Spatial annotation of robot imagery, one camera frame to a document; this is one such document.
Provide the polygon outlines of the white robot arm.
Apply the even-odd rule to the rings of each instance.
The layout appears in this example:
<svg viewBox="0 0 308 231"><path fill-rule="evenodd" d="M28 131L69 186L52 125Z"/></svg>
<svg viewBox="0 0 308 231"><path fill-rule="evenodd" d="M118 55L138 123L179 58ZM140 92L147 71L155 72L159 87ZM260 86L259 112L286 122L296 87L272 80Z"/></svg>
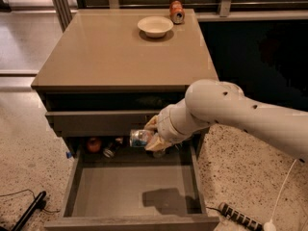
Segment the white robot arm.
<svg viewBox="0 0 308 231"><path fill-rule="evenodd" d="M163 108L145 125L154 136L145 147L161 151L214 124L238 128L308 162L308 113L258 102L246 97L235 84L198 80L185 97Z"/></svg>

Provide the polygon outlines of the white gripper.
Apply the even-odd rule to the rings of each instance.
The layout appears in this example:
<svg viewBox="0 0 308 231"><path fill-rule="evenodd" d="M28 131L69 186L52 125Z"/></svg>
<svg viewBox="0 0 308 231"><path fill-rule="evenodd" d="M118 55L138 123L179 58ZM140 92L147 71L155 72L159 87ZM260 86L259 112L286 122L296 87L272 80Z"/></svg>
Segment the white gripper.
<svg viewBox="0 0 308 231"><path fill-rule="evenodd" d="M144 125L144 130L158 131L147 137L146 151L163 151L173 144L179 142L180 134L176 131L171 122L170 111L174 105L163 108L158 115L154 115Z"/></svg>

